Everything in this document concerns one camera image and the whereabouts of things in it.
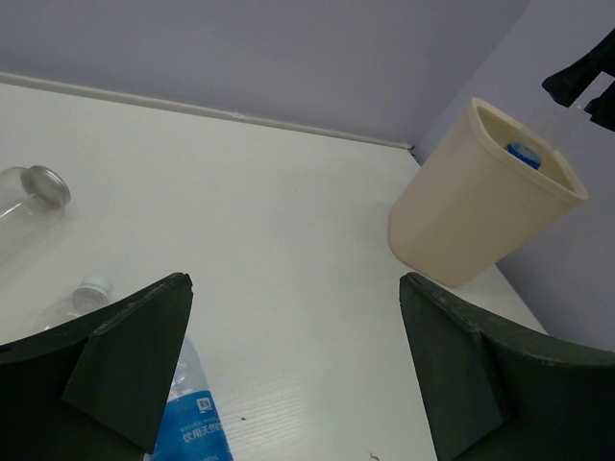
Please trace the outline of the cream plastic bin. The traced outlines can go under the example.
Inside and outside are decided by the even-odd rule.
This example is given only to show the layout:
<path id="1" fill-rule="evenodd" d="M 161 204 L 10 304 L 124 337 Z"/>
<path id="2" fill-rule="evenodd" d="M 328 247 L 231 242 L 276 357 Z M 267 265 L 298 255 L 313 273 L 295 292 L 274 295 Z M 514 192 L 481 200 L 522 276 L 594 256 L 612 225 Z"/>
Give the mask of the cream plastic bin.
<path id="1" fill-rule="evenodd" d="M 457 287 L 583 205 L 587 190 L 546 140 L 530 137 L 542 158 L 537 169 L 506 150 L 522 129 L 473 98 L 392 207 L 392 253 L 421 274 Z"/>

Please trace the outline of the clear jar silver lid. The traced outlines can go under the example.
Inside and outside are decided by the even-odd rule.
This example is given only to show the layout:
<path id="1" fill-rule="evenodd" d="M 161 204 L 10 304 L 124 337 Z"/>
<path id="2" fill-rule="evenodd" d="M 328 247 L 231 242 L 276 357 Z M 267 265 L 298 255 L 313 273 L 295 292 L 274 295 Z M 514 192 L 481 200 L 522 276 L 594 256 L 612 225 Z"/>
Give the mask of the clear jar silver lid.
<path id="1" fill-rule="evenodd" d="M 55 226 L 71 201 L 66 182 L 52 169 L 34 165 L 1 172 L 1 263 Z"/>

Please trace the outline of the blue-labelled bottle blue cap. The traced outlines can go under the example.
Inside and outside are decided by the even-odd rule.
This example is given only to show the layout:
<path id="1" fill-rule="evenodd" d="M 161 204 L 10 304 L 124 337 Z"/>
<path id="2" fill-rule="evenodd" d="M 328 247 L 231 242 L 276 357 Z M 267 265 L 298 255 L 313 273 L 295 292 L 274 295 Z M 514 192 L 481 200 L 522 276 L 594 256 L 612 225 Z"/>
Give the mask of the blue-labelled bottle blue cap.
<path id="1" fill-rule="evenodd" d="M 198 352 L 185 338 L 149 460 L 231 460 Z"/>

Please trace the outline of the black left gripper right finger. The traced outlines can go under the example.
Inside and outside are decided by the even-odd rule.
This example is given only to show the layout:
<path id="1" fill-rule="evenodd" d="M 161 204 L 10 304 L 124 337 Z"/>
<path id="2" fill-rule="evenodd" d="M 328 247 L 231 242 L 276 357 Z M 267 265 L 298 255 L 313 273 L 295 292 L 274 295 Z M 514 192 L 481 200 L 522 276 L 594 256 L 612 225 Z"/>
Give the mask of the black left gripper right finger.
<path id="1" fill-rule="evenodd" d="M 400 279 L 407 341 L 439 460 L 611 460 L 614 354 Z"/>

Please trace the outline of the small clear white-capped bottle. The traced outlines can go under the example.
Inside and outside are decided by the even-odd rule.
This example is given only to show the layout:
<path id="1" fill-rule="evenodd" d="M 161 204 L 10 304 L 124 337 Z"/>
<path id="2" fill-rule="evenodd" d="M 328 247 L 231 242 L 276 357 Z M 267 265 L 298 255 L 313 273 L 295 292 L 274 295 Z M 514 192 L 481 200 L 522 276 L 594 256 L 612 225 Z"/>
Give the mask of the small clear white-capped bottle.
<path id="1" fill-rule="evenodd" d="M 67 296 L 45 308 L 37 317 L 34 332 L 55 328 L 106 306 L 113 284 L 102 275 L 89 275 Z"/>

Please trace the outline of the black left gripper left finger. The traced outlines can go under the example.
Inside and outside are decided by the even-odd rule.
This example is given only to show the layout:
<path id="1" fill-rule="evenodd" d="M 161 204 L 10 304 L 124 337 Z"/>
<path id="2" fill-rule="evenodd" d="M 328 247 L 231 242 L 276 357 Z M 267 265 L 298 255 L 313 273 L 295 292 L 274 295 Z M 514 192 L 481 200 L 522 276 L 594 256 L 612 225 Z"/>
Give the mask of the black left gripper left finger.
<path id="1" fill-rule="evenodd" d="M 2 459 L 140 460 L 152 453 L 192 300 L 190 276 L 174 273 L 2 345 Z"/>

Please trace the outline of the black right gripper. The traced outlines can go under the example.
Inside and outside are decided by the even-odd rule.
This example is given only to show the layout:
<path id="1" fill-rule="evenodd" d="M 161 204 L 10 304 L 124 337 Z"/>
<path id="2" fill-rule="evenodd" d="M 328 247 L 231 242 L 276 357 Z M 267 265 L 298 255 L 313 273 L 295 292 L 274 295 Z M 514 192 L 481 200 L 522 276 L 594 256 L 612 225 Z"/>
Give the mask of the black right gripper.
<path id="1" fill-rule="evenodd" d="M 569 108 L 601 73 L 614 77 L 614 30 L 579 60 L 546 78 L 542 87 L 557 104 Z M 613 130 L 614 83 L 583 110 L 592 123 Z"/>

